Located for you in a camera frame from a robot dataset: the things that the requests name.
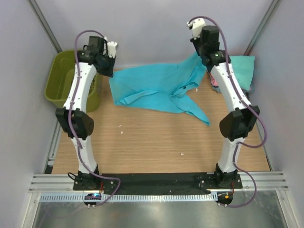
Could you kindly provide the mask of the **blue t shirt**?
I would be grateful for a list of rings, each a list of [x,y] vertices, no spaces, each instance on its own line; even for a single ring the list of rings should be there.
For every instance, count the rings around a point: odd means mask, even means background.
[[[120,70],[110,78],[113,102],[117,106],[167,113],[186,113],[206,125],[209,118],[187,95],[199,87],[206,67],[197,53],[179,63],[157,63]]]

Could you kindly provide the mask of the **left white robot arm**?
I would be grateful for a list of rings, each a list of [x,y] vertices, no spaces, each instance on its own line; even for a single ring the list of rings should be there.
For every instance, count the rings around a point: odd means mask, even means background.
[[[101,183],[91,141],[94,121],[87,114],[87,100],[97,74],[113,77],[117,49],[117,42],[90,36],[82,50],[74,50],[75,72],[71,89],[63,107],[56,110],[56,118],[77,153],[77,174],[68,174],[74,181],[74,190],[96,190]]]

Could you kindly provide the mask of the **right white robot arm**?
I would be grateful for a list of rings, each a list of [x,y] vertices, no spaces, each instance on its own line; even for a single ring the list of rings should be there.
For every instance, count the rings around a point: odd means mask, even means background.
[[[230,56],[219,48],[219,29],[205,23],[190,25],[189,29],[191,42],[207,72],[215,78],[228,109],[228,114],[219,123],[225,140],[214,172],[217,185],[228,188],[237,180],[240,146],[252,131],[260,110],[246,98],[234,75]]]

